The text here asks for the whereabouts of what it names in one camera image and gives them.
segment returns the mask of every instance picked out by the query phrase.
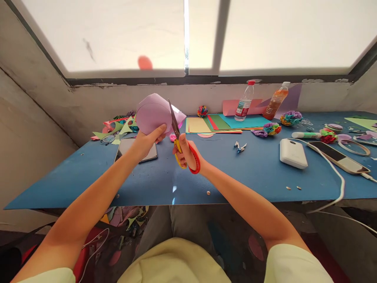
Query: window frame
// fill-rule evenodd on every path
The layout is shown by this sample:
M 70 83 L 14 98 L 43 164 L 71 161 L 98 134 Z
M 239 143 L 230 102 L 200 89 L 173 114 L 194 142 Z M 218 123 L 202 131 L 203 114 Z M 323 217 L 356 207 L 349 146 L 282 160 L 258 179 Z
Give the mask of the window frame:
M 248 80 L 256 80 L 259 84 L 282 83 L 290 81 L 291 83 L 309 83 L 309 82 L 348 82 L 354 83 L 377 61 L 377 42 L 365 53 L 360 61 L 348 74 L 339 75 L 254 75 L 254 76 L 218 76 L 218 75 L 189 75 L 189 66 L 185 68 L 184 77 L 146 77 L 146 78 L 90 78 L 90 79 L 69 79 L 66 78 L 55 64 L 52 57 L 46 51 L 38 37 L 30 28 L 29 24 L 18 11 L 12 0 L 4 0 L 11 8 L 31 37 L 37 43 L 38 47 L 45 54 L 47 59 L 53 65 L 58 74 L 72 87 L 79 86 L 104 86 L 104 85 L 210 85 L 210 84 L 245 84 Z M 212 59 L 212 70 L 219 70 L 227 19 L 229 14 L 231 0 L 220 0 L 219 17 L 215 37 L 215 47 Z

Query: shirt sleeve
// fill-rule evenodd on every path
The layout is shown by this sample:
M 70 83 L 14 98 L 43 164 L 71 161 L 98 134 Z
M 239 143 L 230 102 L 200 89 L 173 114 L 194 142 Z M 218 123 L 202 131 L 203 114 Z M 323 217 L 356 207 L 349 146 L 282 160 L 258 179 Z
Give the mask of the shirt sleeve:
M 333 280 L 308 251 L 290 244 L 278 244 L 269 251 L 264 282 L 328 283 Z
M 19 283 L 75 283 L 76 277 L 67 267 L 57 268 L 22 280 Z

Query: white power bank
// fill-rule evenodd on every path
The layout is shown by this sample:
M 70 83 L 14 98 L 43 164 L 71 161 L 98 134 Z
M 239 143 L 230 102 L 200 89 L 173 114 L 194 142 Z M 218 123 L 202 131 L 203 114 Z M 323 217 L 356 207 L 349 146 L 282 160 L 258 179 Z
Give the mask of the white power bank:
M 282 139 L 280 141 L 280 161 L 299 169 L 305 169 L 307 161 L 302 144 Z

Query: forearm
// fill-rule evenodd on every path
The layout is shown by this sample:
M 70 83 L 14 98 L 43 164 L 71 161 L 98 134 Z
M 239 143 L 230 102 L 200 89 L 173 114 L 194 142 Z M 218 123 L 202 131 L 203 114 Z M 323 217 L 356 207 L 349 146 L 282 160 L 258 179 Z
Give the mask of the forearm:
M 309 250 L 288 219 L 264 197 L 211 164 L 206 163 L 201 174 L 219 190 L 237 213 L 262 236 L 268 249 L 280 242 L 291 243 L 293 241 L 296 245 Z
M 64 211 L 46 241 L 54 244 L 84 241 L 138 162 L 130 151 L 117 160 Z

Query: pants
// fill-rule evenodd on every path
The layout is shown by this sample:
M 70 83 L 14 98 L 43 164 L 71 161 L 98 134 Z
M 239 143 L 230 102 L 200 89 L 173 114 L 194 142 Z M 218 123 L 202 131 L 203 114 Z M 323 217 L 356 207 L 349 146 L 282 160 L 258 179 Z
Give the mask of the pants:
M 197 205 L 158 206 L 141 237 L 134 261 L 172 237 L 183 238 L 201 246 L 219 263 L 201 207 Z

